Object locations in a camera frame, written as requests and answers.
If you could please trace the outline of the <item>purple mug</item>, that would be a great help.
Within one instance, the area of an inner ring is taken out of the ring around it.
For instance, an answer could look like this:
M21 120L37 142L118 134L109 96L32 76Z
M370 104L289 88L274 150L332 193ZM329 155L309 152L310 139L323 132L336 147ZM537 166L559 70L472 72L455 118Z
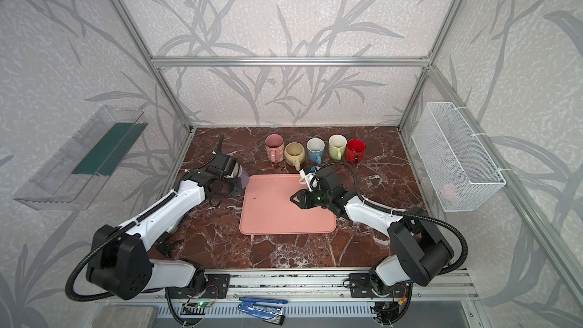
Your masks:
M244 169L242 169L239 178L241 179L241 188L247 188L250 181L249 174Z

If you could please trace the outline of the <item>blue mug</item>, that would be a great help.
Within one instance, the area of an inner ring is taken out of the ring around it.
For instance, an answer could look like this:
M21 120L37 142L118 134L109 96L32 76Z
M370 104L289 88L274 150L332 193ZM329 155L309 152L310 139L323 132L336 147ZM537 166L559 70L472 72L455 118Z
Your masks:
M323 162L325 148L326 144L322 139L311 138L307 142L308 157L310 161L320 166Z

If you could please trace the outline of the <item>red mug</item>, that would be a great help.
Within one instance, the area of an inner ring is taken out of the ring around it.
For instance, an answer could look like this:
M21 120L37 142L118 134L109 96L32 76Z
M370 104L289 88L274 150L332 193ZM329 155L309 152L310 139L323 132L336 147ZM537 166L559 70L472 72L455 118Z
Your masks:
M364 141L357 138L349 140L346 146L346 160L352 163L361 162L364 157L365 150L366 144Z

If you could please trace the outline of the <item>light green mug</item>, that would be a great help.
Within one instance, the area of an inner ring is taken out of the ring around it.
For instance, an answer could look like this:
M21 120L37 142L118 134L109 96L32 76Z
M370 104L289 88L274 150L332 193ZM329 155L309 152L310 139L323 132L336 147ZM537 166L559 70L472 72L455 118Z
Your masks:
M342 135L332 135L328 141L328 152L331 159L341 161L347 147L348 141Z

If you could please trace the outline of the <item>pink tray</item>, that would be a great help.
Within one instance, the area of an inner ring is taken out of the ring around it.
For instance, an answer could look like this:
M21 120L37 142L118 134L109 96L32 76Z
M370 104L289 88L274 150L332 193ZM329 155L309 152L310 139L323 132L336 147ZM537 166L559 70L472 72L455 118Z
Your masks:
M330 233L336 217L328 210L303 210L290 197L306 187L294 174L256 175L245 189L239 230L244 235Z

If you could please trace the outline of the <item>pink patterned mug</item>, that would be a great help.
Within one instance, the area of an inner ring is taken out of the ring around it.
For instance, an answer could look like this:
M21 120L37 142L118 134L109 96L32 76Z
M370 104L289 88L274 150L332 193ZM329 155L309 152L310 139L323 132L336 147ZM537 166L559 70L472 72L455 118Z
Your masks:
M264 144L266 147L268 160L271 163L279 163L283 161L285 145L282 135L268 135Z

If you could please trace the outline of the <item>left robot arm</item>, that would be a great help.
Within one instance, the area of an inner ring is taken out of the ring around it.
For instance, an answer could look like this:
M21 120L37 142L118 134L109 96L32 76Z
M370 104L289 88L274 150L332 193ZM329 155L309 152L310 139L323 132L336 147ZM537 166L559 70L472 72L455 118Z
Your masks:
M142 293L176 288L196 296L207 284L204 269L186 261L155 260L149 250L179 227L195 207L219 198L238 197L248 176L235 157L218 147L199 168L183 174L174 188L119 226L104 225L92 248L65 284L73 302L116 296L130 300Z

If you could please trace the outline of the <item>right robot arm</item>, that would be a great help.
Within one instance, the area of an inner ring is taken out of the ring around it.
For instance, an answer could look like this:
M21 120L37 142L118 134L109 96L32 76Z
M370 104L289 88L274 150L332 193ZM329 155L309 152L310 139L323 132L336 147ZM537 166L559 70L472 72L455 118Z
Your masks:
M456 227L429 217L418 207L402 210L365 197L353 169L350 172L355 189L346 190L332 169L335 165L301 169L300 183L307 187L293 194L290 201L302 210L323 208L390 239L393 255L369 270L374 294L386 296L390 288L407 282L426 286L435 276L451 273L464 264L469 246Z

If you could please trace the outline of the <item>blue stapler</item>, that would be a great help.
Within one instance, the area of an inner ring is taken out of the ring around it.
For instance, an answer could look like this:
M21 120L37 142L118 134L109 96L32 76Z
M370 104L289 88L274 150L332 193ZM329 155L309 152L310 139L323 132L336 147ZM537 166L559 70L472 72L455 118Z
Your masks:
M239 301L238 310L241 313L261 319L265 323L283 325L283 307L288 304L287 300L241 297Z

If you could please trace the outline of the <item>grey foam block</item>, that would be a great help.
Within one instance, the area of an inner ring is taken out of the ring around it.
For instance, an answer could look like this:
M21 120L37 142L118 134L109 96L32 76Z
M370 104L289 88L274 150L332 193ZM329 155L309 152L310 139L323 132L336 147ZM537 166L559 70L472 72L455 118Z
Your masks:
M156 316L154 307L107 305L100 309L90 327L149 328L153 327Z

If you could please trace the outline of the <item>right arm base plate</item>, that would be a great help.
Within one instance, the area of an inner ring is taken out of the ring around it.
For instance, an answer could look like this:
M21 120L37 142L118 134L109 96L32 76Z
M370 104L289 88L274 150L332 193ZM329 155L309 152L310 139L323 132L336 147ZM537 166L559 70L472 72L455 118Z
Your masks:
M344 288L350 290L351 297L356 298L389 298L403 299L407 296L407 286L404 282L388 286L378 277L369 273L350 273L342 282Z

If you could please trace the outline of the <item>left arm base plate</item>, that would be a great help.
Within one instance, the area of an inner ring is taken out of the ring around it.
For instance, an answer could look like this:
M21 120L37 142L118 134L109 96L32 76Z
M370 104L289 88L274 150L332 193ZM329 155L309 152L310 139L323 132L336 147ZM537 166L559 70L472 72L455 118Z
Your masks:
M231 275L217 273L206 275L206 287L197 297L200 299L225 299L229 291Z

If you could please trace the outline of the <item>clear plastic wall bin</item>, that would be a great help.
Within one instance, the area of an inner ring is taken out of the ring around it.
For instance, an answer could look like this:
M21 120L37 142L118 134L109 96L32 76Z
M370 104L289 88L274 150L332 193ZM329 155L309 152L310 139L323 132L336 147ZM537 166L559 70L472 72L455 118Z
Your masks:
M141 110L102 106L13 199L34 210L86 210L147 126Z

